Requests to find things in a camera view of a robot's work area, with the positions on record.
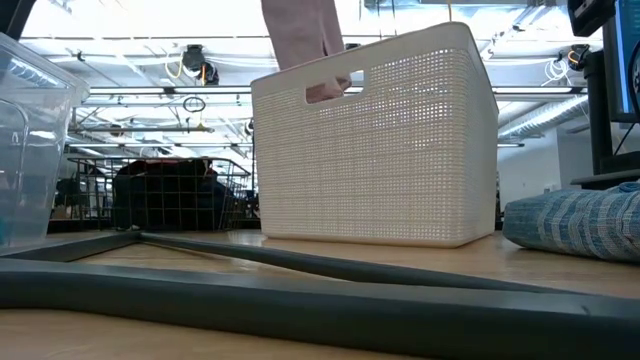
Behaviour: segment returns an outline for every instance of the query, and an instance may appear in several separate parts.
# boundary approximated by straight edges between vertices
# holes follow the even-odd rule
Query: cable
[[[398,24],[396,23],[396,0],[391,0],[391,11],[393,12],[393,33],[398,36]]]
[[[629,136],[629,134],[631,133],[631,130],[633,130],[633,127],[636,126],[636,124],[637,123],[633,123],[633,124],[631,124],[631,126],[629,126],[629,129],[627,130],[627,132],[622,137],[622,140],[620,140],[620,143],[618,144],[618,147],[616,148],[616,151],[613,153],[613,156],[618,155],[618,152],[620,151],[620,148],[622,147],[622,144],[624,143],[625,140],[627,140],[627,136]]]
[[[580,56],[578,56],[578,64],[582,64],[582,60],[584,60],[585,55],[589,54],[589,49],[591,48],[591,45],[587,44],[584,47],[584,50],[580,53]]]
[[[578,60],[575,60],[574,58],[571,57],[571,55],[575,53],[576,52],[573,50],[569,51],[569,53],[567,54],[567,59],[569,59],[569,61],[571,61],[574,64],[579,64],[580,62]]]
[[[193,114],[204,111],[207,103],[198,96],[189,96],[182,102],[182,107],[185,111]]]
[[[549,79],[547,82],[543,83],[542,86],[545,86],[553,81],[558,81],[566,77],[569,72],[569,65],[562,60],[551,60],[544,66],[544,73]]]
[[[453,21],[453,10],[451,9],[451,0],[447,0],[447,7],[449,8],[449,22]]]
[[[382,18],[380,18],[380,0],[376,1],[376,7],[378,8],[378,26],[380,30],[380,40],[382,40]]]
[[[180,64],[178,67],[178,74],[173,74],[171,72],[171,70],[169,70],[169,53],[167,53],[167,58],[166,61],[164,62],[164,70],[167,72],[167,75],[169,75],[170,77],[177,79],[180,77],[180,75],[182,75],[182,58],[184,55],[180,55]]]
[[[630,99],[631,106],[633,107],[633,112],[636,115],[636,122],[631,124],[631,126],[629,127],[629,130],[627,130],[627,132],[622,137],[622,140],[620,140],[620,143],[618,144],[616,151],[613,153],[614,156],[618,155],[618,152],[620,151],[622,144],[624,144],[624,141],[627,139],[627,137],[631,133],[631,130],[633,130],[633,127],[638,122],[640,122],[640,105],[638,105],[638,96],[637,96],[637,91],[634,84],[635,79],[633,78],[633,65],[636,62],[636,57],[638,56],[639,51],[640,51],[640,41],[638,41],[636,45],[633,47],[633,51],[631,52],[631,57],[629,58],[629,64],[627,65],[627,92],[629,93],[629,97],[631,98]]]
[[[485,61],[484,63],[487,66],[522,66],[522,65],[537,65],[537,64],[546,64],[549,60],[555,60],[555,58],[550,59],[535,59],[535,60],[501,60],[501,59],[491,59],[489,61]]]

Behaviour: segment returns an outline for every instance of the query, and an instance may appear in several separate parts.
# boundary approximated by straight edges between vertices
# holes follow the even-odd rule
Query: wooden floor
[[[266,240],[258,232],[176,235],[640,298],[640,267],[525,250],[500,234],[453,250]],[[74,238],[79,236],[87,234],[73,235]],[[55,238],[63,239],[65,235]],[[265,276],[313,276],[246,260],[145,244],[114,250],[82,262]],[[2,358],[7,359],[402,358],[54,311],[0,311],[0,349]]]

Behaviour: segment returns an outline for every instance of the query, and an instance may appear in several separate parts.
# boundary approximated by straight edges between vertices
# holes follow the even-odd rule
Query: blue cushion
[[[507,204],[503,234],[538,250],[640,262],[640,184],[561,190]]]

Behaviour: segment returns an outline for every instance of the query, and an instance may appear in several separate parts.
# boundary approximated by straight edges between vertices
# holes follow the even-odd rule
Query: monitor
[[[616,15],[603,26],[609,112],[612,120],[633,113],[627,91],[627,66],[633,47],[640,40],[640,0],[618,0],[615,6]]]

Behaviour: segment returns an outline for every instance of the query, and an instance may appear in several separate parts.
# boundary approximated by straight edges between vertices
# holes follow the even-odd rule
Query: fluorescent light
[[[118,144],[68,144],[69,147],[84,147],[84,148],[105,148],[105,147],[118,147]]]
[[[249,86],[195,86],[173,88],[176,94],[251,94]]]
[[[163,88],[144,87],[144,88],[92,88],[91,95],[111,95],[111,94],[164,94]]]
[[[251,144],[196,144],[196,143],[186,143],[179,144],[182,147],[251,147]]]
[[[566,94],[570,87],[499,87],[492,89],[496,94]]]
[[[104,156],[102,153],[99,153],[99,152],[91,150],[91,149],[78,148],[78,150],[82,151],[82,152],[84,152],[86,154],[93,155],[93,156]]]
[[[498,144],[498,147],[524,147],[524,144]]]
[[[204,147],[204,148],[220,148],[220,147],[251,147],[250,143],[226,143],[226,144],[205,144],[205,143],[109,143],[109,144],[68,144],[69,147],[74,148],[115,148],[115,147],[129,147],[129,148],[145,148],[145,147]]]

